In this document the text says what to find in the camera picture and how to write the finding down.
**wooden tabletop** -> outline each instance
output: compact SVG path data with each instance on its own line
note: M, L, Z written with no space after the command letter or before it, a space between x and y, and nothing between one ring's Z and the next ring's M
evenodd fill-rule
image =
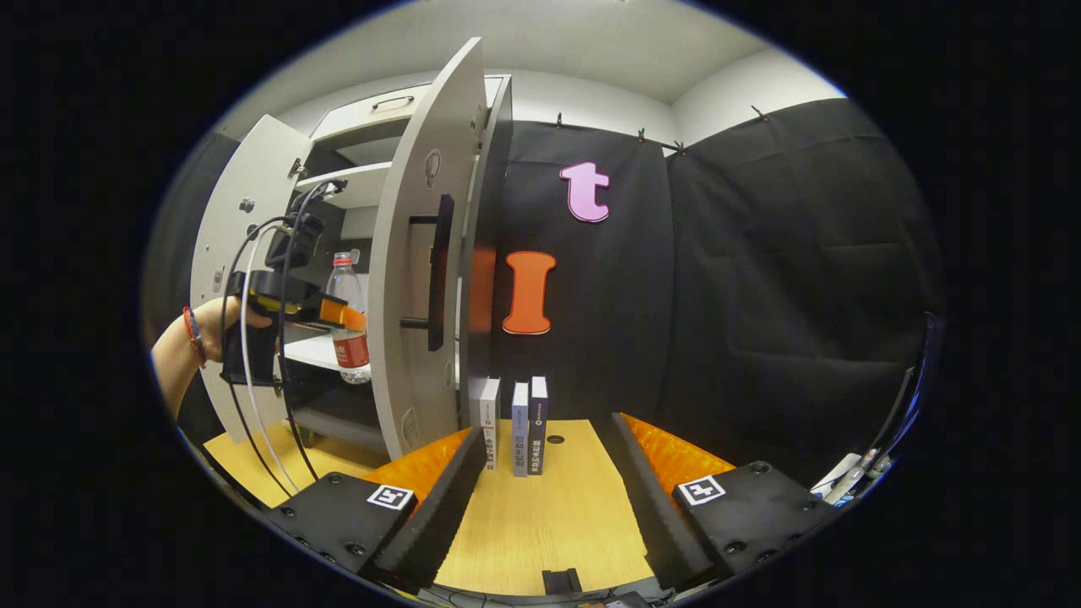
M311 484L289 429L276 426L268 433L293 481L302 489ZM623 477L592 425L551 420L548 435L560 435L564 442L545 445L544 474L515 477L510 421L499 421L498 465L496 471L481 471L437 583L493 594L544 595L542 570L574 568L584 591L654 576ZM255 437L275 468L262 437ZM233 444L222 435L205 447L264 503L284 502L246 441ZM339 471L362 477L382 464L378 457L328 437L307 452L319 475Z

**ceiling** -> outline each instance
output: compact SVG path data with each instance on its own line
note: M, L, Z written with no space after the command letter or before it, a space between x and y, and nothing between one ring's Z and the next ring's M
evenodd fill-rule
M361 82L439 70L473 36L483 38L486 68L574 76L664 103L769 48L676 0L417 0L315 47L255 94L280 111Z

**red bottle label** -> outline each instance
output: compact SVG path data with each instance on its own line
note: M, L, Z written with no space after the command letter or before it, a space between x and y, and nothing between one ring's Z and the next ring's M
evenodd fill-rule
M366 366L371 362L368 358L368 334L362 333L346 340L335 340L334 354L337 355L341 367L359 368Z

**red bracelet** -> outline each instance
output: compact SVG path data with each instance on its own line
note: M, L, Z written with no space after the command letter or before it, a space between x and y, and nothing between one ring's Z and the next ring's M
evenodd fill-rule
M199 366L203 367L206 365L206 359L203 358L202 354L199 352L199 345L196 343L196 333L191 330L191 308L188 306L184 307L182 316L184 317L184 329L188 330L188 342L191 344L191 352L196 354L196 359L199 360Z

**white cable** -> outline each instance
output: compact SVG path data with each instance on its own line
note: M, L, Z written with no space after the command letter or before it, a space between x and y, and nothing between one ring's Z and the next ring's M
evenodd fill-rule
M263 434L263 439L266 440L267 448L270 450L270 455L273 457L273 462L278 465L278 470L285 476L289 485L293 486L293 491L299 492L301 490L297 489L296 484L293 483L289 473L285 473L285 467L278 460L278 453L273 451L273 446L270 445L270 437L267 436L267 429L263 426L263 417L259 415L259 408L255 405L255 391L252 387L252 369L248 360L248 290L252 282L252 265L255 262L255 253L259 250L259 243L263 242L263 237L273 229L277 229L277 226L263 228L263 232L259 233L259 238L255 241L255 247L252 248L252 254L248 256L248 268L244 270L244 291L240 296L240 353L244 359L244 381L248 383L248 397L252 400L252 410L255 412L255 421L258 423L259 433Z

